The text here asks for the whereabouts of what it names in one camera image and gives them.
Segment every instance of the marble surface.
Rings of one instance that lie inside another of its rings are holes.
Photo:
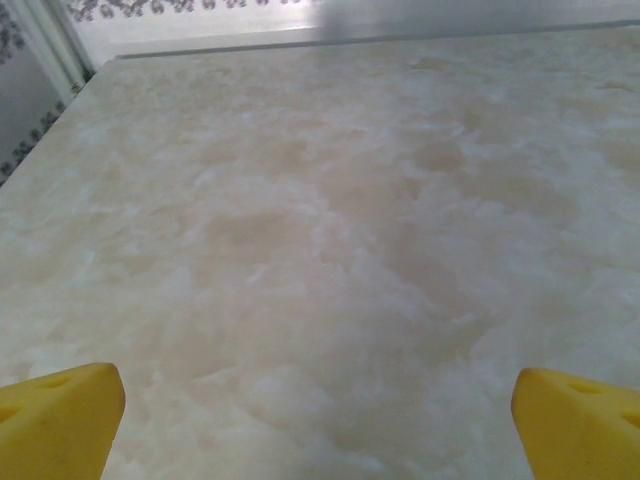
[[[529,479],[640,388],[640,30],[116,60],[0,191],[0,383],[113,361],[114,479]]]

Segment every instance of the yellow object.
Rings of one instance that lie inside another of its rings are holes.
[[[0,479],[98,480],[124,403],[106,363],[0,388]]]
[[[640,479],[640,393],[526,369],[511,410],[537,480]]]

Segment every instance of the wall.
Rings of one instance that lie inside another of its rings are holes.
[[[58,0],[95,68],[118,55],[640,20],[638,0]]]
[[[64,106],[7,5],[0,2],[0,186]]]

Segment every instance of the white wall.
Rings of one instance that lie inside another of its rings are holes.
[[[640,20],[638,0],[56,1],[96,68],[118,55]]]

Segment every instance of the beige marble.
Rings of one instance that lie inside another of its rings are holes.
[[[640,30],[110,62],[0,191],[0,382],[113,361],[106,480],[531,478],[640,388]]]

